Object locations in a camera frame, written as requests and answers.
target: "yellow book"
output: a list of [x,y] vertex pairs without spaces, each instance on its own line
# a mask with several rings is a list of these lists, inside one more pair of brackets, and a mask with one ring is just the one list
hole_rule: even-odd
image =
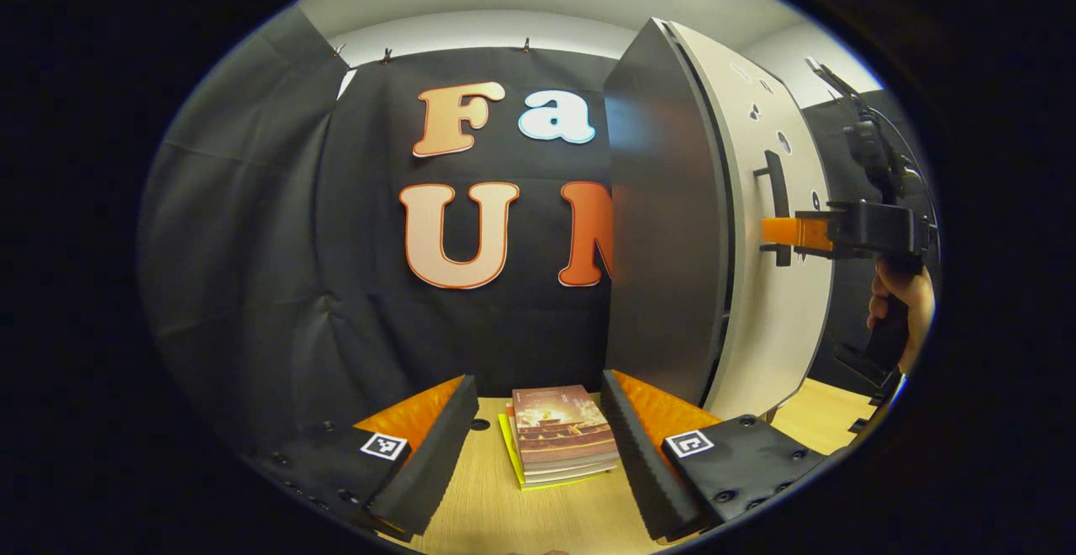
[[564,480],[563,482],[542,483],[541,485],[538,486],[523,485],[523,483],[526,482],[526,479],[524,479],[523,476],[523,465],[520,461],[520,455],[519,453],[515,452],[515,444],[513,443],[512,440],[512,427],[508,423],[508,414],[497,414],[497,421],[499,421],[500,423],[500,433],[505,438],[505,447],[508,449],[508,457],[512,460],[512,469],[515,471],[515,480],[520,483],[521,490],[526,492],[526,490],[537,490],[542,488],[551,488],[554,486],[565,486],[568,484],[585,482],[586,480],[599,478],[605,474],[605,472],[598,472],[596,474],[586,475],[584,478],[569,478],[567,480]]

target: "human hand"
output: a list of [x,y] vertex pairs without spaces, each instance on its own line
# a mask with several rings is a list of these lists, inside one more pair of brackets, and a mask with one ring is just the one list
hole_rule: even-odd
[[919,355],[931,322],[934,321],[934,283],[931,282],[931,274],[925,267],[919,275],[901,274],[893,271],[883,259],[878,259],[870,294],[873,297],[867,305],[869,329],[874,329],[875,323],[886,316],[889,310],[888,297],[891,295],[908,307],[908,341],[896,365],[901,372],[907,372]]

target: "white wall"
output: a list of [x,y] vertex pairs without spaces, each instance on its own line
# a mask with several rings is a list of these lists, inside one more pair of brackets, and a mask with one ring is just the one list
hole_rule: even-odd
[[778,31],[739,49],[739,53],[784,81],[801,108],[832,99],[827,91],[830,86],[807,68],[805,56],[825,63],[858,91],[879,90],[882,87],[874,73],[844,44],[812,23]]
[[[385,56],[393,57],[447,48],[515,46],[530,38],[530,48],[574,51],[619,60],[637,32],[608,23],[530,11],[459,11],[427,14],[379,23],[329,38],[334,46],[345,44],[340,56],[353,68]],[[340,95],[355,72],[340,85]]]

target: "orange letter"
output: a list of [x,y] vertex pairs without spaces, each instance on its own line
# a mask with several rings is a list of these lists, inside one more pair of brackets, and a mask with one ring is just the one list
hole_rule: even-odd
[[[468,96],[473,99],[465,104],[461,103]],[[475,138],[463,132],[462,122],[469,122],[472,129],[485,126],[490,117],[490,103],[484,98],[504,99],[505,87],[498,83],[481,83],[424,90],[419,99],[426,102],[426,130],[422,134],[422,141],[414,144],[412,153],[426,157],[472,148]]]
[[468,191],[478,202],[478,255],[457,264],[444,255],[444,207],[456,191],[450,186],[426,184],[405,187],[400,202],[407,207],[405,228],[407,262],[414,275],[438,287],[484,286],[505,268],[508,256],[508,205],[520,196],[511,183],[480,183]]
[[594,246],[612,274],[612,198],[599,183],[575,181],[561,187],[562,198],[571,202],[571,253],[568,267],[561,270],[564,286],[594,286],[601,271],[594,264]]

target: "wooden table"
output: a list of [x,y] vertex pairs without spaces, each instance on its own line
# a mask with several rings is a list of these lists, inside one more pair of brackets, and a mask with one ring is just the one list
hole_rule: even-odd
[[[399,544],[430,555],[543,555],[550,551],[642,555],[666,549],[667,544],[647,535],[623,467],[577,484],[520,490],[497,422],[508,401],[479,398],[477,417],[489,421],[490,428],[467,436],[426,532]],[[848,428],[858,417],[869,416],[868,401],[864,395],[808,380],[778,411],[774,426],[830,454],[854,437]]]

